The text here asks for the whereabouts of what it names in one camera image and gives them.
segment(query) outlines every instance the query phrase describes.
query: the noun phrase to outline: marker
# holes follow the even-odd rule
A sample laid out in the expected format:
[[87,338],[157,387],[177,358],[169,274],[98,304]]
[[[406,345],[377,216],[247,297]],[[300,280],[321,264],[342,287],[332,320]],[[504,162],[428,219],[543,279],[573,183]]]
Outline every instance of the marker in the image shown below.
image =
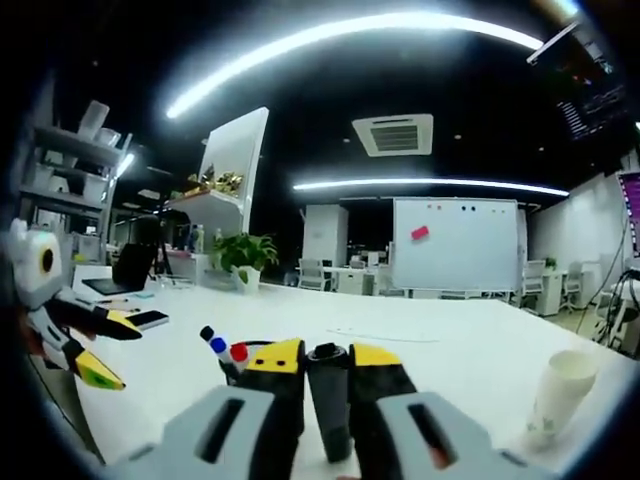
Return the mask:
[[231,345],[231,358],[236,362],[238,371],[242,372],[249,364],[249,349],[244,343]]
[[215,337],[209,343],[213,351],[216,352],[218,356],[218,360],[224,365],[225,372],[228,370],[228,374],[231,377],[238,377],[238,369],[233,363],[233,358],[231,358],[231,354],[229,353],[229,349],[227,348],[227,343],[220,337]]
[[200,330],[200,338],[202,338],[207,343],[211,341],[211,339],[213,338],[213,334],[213,328],[211,328],[209,325],[205,325],[204,327],[202,327],[202,330]]
[[128,302],[128,301],[129,301],[128,298],[113,298],[109,300],[100,300],[98,301],[98,303],[100,305],[111,305],[112,303]]

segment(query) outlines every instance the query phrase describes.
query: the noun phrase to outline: blue marker cap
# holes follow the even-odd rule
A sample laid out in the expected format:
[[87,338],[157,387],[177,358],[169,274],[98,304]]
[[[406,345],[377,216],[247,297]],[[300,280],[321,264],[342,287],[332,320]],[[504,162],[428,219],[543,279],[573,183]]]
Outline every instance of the blue marker cap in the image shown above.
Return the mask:
[[216,337],[213,340],[211,340],[210,345],[211,345],[211,348],[213,348],[213,351],[216,353],[222,353],[227,349],[226,342],[220,337]]

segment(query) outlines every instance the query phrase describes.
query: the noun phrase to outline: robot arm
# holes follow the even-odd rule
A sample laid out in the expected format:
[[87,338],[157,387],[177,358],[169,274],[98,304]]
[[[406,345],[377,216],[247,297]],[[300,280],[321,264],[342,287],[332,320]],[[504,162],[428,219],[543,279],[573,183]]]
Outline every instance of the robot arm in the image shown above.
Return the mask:
[[88,385],[122,390],[124,382],[61,325],[121,340],[140,338],[138,329],[115,311],[96,306],[64,285],[58,240],[14,220],[7,239],[18,300],[27,323],[42,339],[48,359]]
[[[416,392],[392,353],[356,344],[349,356],[349,429],[363,480],[554,478],[494,450],[482,427],[438,395]],[[236,386],[213,389],[166,425],[160,444],[110,467],[108,476],[290,478],[304,430],[303,359],[300,339],[263,347]],[[434,462],[430,450],[446,463]]]

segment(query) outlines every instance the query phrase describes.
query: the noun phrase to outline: cup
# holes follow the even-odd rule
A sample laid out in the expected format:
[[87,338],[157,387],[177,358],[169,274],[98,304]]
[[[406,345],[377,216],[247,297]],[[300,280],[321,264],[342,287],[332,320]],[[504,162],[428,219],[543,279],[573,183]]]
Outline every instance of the cup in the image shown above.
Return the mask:
[[540,450],[551,445],[593,387],[597,373],[588,353],[562,350],[549,359],[527,420],[526,446]]

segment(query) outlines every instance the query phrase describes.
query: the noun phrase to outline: red marker cap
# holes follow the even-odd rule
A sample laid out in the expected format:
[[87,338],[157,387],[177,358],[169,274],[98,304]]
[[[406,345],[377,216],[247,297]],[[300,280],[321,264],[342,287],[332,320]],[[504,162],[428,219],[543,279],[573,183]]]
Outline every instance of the red marker cap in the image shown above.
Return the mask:
[[231,345],[231,358],[234,362],[244,362],[249,357],[249,350],[244,343]]

